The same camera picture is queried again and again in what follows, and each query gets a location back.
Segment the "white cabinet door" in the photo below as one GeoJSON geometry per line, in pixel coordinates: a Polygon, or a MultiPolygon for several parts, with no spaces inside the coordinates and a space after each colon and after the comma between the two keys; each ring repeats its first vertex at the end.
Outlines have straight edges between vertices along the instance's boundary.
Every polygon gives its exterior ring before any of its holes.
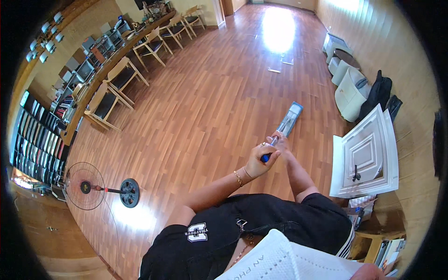
{"type": "Polygon", "coordinates": [[[389,111],[378,104],[344,137],[333,136],[330,196],[353,198],[398,189],[398,154],[389,111]],[[355,165],[360,180],[353,181],[355,165]]]}
{"type": "Polygon", "coordinates": [[[383,112],[375,108],[352,131],[342,138],[345,149],[344,186],[371,181],[383,165],[381,122],[383,112]],[[360,180],[353,181],[357,166],[360,180]]]}

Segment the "gold bracelet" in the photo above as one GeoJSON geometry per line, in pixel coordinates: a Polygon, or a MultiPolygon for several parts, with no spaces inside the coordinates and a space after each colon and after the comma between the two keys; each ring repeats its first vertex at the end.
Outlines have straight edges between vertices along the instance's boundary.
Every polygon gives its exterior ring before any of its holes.
{"type": "Polygon", "coordinates": [[[237,179],[238,179],[238,183],[240,183],[240,187],[242,187],[242,186],[243,186],[243,182],[241,182],[240,175],[238,175],[238,172],[236,172],[236,171],[233,171],[233,173],[234,173],[235,176],[237,177],[237,179]]]}

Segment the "hand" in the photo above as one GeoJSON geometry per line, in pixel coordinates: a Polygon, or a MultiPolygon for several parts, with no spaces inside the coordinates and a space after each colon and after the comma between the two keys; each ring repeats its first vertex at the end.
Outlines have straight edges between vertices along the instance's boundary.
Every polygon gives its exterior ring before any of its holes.
{"type": "Polygon", "coordinates": [[[274,136],[277,136],[279,138],[276,144],[276,148],[282,153],[289,151],[289,141],[280,131],[275,131],[271,137],[268,136],[266,137],[266,139],[269,141],[269,143],[271,143],[274,136]]]}
{"type": "Polygon", "coordinates": [[[281,151],[277,151],[274,146],[271,146],[268,143],[264,146],[260,144],[250,151],[249,161],[244,167],[244,170],[247,175],[249,175],[252,179],[255,179],[271,169],[280,155],[281,151]],[[272,153],[271,157],[266,163],[263,163],[260,158],[269,153],[272,153]]]}

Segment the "fan pole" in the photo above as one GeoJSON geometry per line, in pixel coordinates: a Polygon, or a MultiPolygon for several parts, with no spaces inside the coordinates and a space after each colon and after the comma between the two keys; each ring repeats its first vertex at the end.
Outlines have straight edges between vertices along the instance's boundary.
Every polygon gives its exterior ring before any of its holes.
{"type": "Polygon", "coordinates": [[[105,192],[109,192],[109,193],[116,193],[116,194],[127,194],[128,192],[122,191],[122,190],[114,190],[114,189],[108,189],[108,188],[104,188],[105,192]]]}

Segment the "flat mop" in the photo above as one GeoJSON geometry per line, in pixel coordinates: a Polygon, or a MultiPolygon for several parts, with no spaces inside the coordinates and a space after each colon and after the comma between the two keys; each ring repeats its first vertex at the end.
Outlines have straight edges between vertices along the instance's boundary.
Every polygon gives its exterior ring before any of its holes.
{"type": "MultiPolygon", "coordinates": [[[[297,102],[293,102],[291,107],[289,107],[288,112],[286,113],[286,116],[284,116],[282,122],[280,123],[279,127],[277,127],[277,131],[280,131],[283,133],[285,137],[288,137],[291,133],[291,130],[293,130],[294,125],[296,124],[297,118],[299,117],[300,113],[303,110],[303,106],[300,105],[297,102]]],[[[271,142],[271,145],[275,146],[277,144],[277,141],[279,138],[277,136],[274,136],[274,139],[271,142]]],[[[271,157],[272,153],[263,155],[260,160],[264,163],[266,163],[269,158],[271,157]]]]}

